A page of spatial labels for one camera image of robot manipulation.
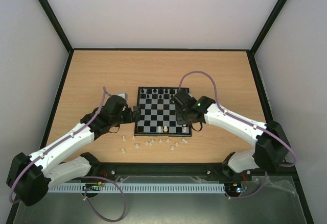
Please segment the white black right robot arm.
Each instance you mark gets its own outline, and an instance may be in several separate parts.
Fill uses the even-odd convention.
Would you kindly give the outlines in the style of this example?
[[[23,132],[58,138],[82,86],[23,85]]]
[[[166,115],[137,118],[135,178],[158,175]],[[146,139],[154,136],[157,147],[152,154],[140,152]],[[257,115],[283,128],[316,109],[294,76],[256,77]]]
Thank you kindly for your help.
[[[282,126],[276,122],[258,122],[217,104],[214,99],[202,96],[195,99],[185,89],[172,96],[176,106],[177,122],[192,126],[195,123],[220,127],[245,140],[251,149],[230,153],[221,164],[221,172],[229,179],[250,169],[277,172],[290,151],[290,144]]]

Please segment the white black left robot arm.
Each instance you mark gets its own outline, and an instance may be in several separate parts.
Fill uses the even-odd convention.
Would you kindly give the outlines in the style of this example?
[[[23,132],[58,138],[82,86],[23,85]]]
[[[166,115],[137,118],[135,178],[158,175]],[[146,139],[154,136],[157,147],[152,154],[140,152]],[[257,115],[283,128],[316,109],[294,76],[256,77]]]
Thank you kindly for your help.
[[[141,111],[138,106],[130,108],[125,98],[124,93],[112,95],[108,99],[103,98],[99,107],[84,115],[64,136],[29,155],[17,154],[12,160],[6,180],[6,184],[11,188],[10,202],[15,203],[12,197],[15,194],[26,206],[32,206],[51,188],[86,176],[91,171],[94,156],[86,153],[67,163],[63,160],[109,133],[111,128],[137,123]]]

